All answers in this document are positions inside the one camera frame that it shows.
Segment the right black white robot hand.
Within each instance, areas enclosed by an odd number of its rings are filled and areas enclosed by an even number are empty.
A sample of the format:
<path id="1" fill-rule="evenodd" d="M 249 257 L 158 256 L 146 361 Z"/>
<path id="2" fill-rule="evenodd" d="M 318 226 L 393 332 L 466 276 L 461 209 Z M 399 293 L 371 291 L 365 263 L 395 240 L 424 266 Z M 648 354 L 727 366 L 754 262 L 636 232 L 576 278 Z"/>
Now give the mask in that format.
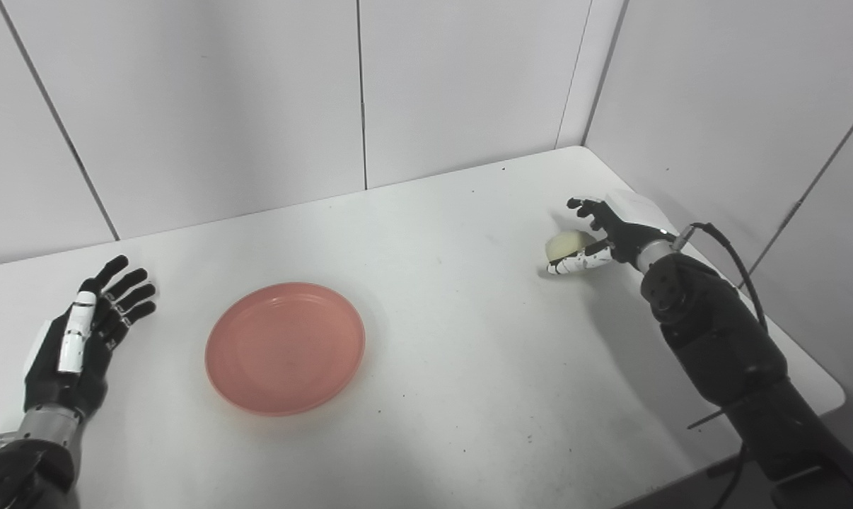
<path id="1" fill-rule="evenodd" d="M 588 230 L 568 230 L 545 246 L 547 273 L 585 273 L 610 263 L 629 264 L 645 274 L 653 264 L 675 254 L 678 234 L 652 200 L 616 189 L 604 199 L 572 197 L 568 209 L 587 221 Z"/>

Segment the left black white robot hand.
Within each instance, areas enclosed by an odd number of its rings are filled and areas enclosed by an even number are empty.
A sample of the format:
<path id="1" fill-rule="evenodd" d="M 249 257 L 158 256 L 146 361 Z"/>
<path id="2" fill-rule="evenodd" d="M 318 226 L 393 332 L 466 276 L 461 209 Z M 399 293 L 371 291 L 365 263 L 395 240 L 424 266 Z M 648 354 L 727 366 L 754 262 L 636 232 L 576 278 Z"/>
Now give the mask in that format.
<path id="1" fill-rule="evenodd" d="M 148 271 L 128 266 L 125 254 L 107 261 L 50 322 L 23 379 L 23 410 L 60 406 L 87 419 L 100 408 L 114 351 L 157 309 Z"/>

